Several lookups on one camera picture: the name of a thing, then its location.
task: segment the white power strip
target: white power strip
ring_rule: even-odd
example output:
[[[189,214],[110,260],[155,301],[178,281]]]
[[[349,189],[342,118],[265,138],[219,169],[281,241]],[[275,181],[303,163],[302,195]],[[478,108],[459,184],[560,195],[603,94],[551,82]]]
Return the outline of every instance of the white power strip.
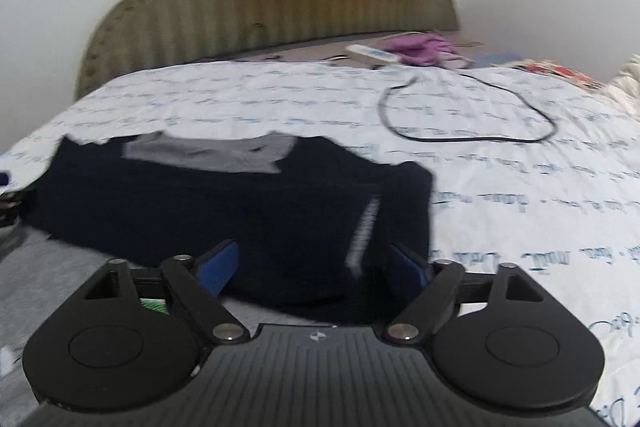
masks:
[[[400,58],[393,53],[383,52],[362,44],[351,44],[346,47],[345,52],[349,58],[369,66],[391,66],[400,62]]]

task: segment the crosshair logo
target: crosshair logo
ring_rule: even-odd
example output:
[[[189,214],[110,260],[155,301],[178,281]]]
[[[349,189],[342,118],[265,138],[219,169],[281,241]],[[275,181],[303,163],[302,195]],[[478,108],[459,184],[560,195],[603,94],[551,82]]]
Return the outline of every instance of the crosshair logo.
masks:
[[[322,333],[322,331],[316,331],[316,333],[311,333],[309,335],[309,338],[312,341],[321,342],[321,341],[324,341],[327,338],[327,336],[324,333]]]

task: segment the green object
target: green object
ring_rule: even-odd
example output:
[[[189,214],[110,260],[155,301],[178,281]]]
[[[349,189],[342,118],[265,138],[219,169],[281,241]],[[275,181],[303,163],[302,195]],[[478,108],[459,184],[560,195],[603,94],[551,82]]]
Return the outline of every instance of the green object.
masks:
[[[164,299],[140,299],[140,302],[142,302],[142,305],[149,310],[166,313],[167,315],[169,314],[169,310],[166,308],[166,302]]]

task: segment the navy garment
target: navy garment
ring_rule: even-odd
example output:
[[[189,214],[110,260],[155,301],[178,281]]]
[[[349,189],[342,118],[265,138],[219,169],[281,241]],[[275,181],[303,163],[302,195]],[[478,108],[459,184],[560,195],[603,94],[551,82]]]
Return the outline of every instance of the navy garment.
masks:
[[[428,259],[432,176],[413,162],[376,164],[312,137],[296,140],[276,162],[278,173],[199,171],[123,158],[135,138],[104,145],[64,138],[25,205],[25,221],[142,266],[199,256],[232,238],[240,265],[231,292],[335,322],[385,314],[393,301],[383,274],[390,245]],[[356,277],[346,256],[373,197],[380,207]],[[316,312],[301,312],[310,308]]]

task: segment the mattress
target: mattress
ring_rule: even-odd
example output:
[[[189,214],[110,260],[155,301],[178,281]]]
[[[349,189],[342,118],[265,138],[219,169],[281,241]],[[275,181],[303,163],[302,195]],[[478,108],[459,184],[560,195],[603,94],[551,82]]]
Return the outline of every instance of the mattress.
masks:
[[[63,134],[80,141],[164,130],[238,139],[280,130],[327,136],[373,161],[434,172],[432,257],[492,272],[526,268],[599,338],[606,368],[593,408],[612,425],[640,418],[640,123],[556,78],[474,70],[551,115],[540,144],[425,144],[394,136],[535,138],[549,130],[512,94],[454,71],[378,71],[326,63],[213,62],[112,80],[0,156],[12,185],[33,182]]]

